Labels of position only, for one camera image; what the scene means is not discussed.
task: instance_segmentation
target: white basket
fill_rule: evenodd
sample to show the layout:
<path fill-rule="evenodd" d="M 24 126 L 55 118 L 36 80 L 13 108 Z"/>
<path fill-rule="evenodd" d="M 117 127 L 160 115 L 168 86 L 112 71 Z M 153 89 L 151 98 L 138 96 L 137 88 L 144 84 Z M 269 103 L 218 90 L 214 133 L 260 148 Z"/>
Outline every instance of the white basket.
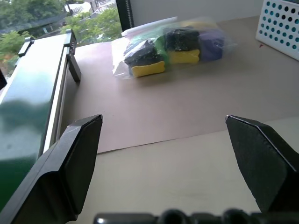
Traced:
<path fill-rule="evenodd" d="M 264 0 L 256 39 L 299 60 L 299 4 Z"/>

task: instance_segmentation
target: yellow sponge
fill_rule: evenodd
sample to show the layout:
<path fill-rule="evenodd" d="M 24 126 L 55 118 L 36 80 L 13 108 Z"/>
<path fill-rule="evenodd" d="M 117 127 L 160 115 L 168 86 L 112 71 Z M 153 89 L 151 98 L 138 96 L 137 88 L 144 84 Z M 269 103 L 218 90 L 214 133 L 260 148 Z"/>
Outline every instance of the yellow sponge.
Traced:
<path fill-rule="evenodd" d="M 165 71 L 165 62 L 158 62 L 155 64 L 145 66 L 135 66 L 132 68 L 134 77 L 147 76 L 155 73 L 161 73 Z"/>
<path fill-rule="evenodd" d="M 171 64 L 197 63 L 199 62 L 199 50 L 169 51 Z"/>

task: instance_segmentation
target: clear plastic bag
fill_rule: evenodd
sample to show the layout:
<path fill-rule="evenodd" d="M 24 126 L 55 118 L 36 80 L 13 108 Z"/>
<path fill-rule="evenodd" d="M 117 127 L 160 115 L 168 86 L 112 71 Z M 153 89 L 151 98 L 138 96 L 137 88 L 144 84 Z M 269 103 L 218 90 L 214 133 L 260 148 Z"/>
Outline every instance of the clear plastic bag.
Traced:
<path fill-rule="evenodd" d="M 164 23 L 113 41 L 113 72 L 122 79 L 162 73 L 176 64 L 219 60 L 235 46 L 209 18 Z"/>

